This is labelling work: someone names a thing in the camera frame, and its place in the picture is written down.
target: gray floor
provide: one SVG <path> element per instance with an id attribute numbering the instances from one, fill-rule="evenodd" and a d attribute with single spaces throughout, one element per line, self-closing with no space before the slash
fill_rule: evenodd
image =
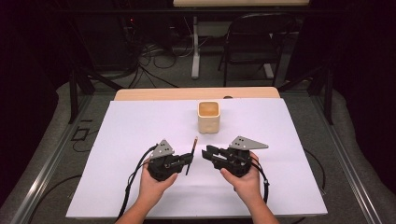
<path id="1" fill-rule="evenodd" d="M 202 47 L 200 78 L 191 80 L 192 57 L 177 58 L 173 63 L 169 56 L 150 58 L 148 70 L 153 75 L 164 78 L 179 87 L 220 87 L 222 86 L 222 73 L 217 71 L 220 48 L 216 41 L 208 39 Z M 293 41 L 283 57 L 280 76 L 284 76 L 287 62 L 292 51 Z M 262 71 L 256 73 L 256 68 L 233 69 L 234 77 L 242 77 L 248 71 L 255 73 L 254 77 L 261 76 Z M 131 84 L 134 75 L 114 80 L 122 86 Z M 151 77 L 156 88 L 172 88 L 159 79 Z M 276 85 L 281 85 L 281 77 Z M 83 171 L 89 152 L 93 144 L 94 131 L 100 128 L 106 113 L 108 102 L 113 99 L 115 92 L 100 82 L 94 81 L 97 92 L 94 96 L 79 96 L 83 113 L 78 121 L 72 125 L 67 124 L 70 108 L 68 99 L 68 85 L 63 85 L 59 90 L 60 101 L 52 122 L 46 131 L 37 151 L 21 177 L 16 188 L 8 197 L 0 210 L 0 223 L 25 222 L 32 212 L 37 198 L 45 189 L 49 189 L 59 181 L 72 175 L 79 175 Z M 267 86 L 270 81 L 230 81 L 230 86 Z M 320 98 L 309 97 L 304 89 L 307 83 L 302 83 L 296 90 L 282 93 L 285 99 L 296 130 L 304 147 L 310 150 L 322 163 L 326 171 L 326 186 L 323 199 L 329 214 L 321 217 L 308 217 L 301 223 L 396 223 L 396 198 L 379 181 L 376 173 L 362 156 L 354 138 L 353 125 L 347 113 L 345 101 L 337 92 L 333 96 L 332 117 L 333 126 L 327 125 L 322 117 Z M 142 75 L 136 88 L 155 88 L 148 76 Z M 70 141 L 71 134 L 76 128 L 88 128 L 91 135 L 85 141 Z M 313 158 L 307 154 L 318 185 L 322 185 L 322 173 Z M 47 180 L 40 185 L 37 180 Z M 39 205 L 32 223 L 112 223 L 114 220 L 74 220 L 64 217 L 70 203 L 73 191 L 76 189 L 78 179 L 65 182 L 56 188 Z M 299 218 L 280 217 L 281 223 L 293 223 Z M 213 223 L 214 220 L 175 220 L 173 223 Z M 229 223 L 230 220 L 215 220 L 215 223 Z"/>

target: gray bracket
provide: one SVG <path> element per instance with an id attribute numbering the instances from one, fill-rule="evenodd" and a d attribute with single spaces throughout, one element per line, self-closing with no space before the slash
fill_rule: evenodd
<path id="1" fill-rule="evenodd" d="M 156 158 L 172 155 L 174 153 L 175 151 L 172 149 L 169 143 L 165 139 L 163 139 L 161 143 L 154 148 L 154 151 L 152 151 L 150 158 L 156 159 Z"/>
<path id="2" fill-rule="evenodd" d="M 256 142 L 254 140 L 248 139 L 243 136 L 237 136 L 230 144 L 230 147 L 240 150 L 251 150 L 251 149 L 259 149 L 259 148 L 268 148 L 268 145 L 265 145 L 264 143 Z"/>

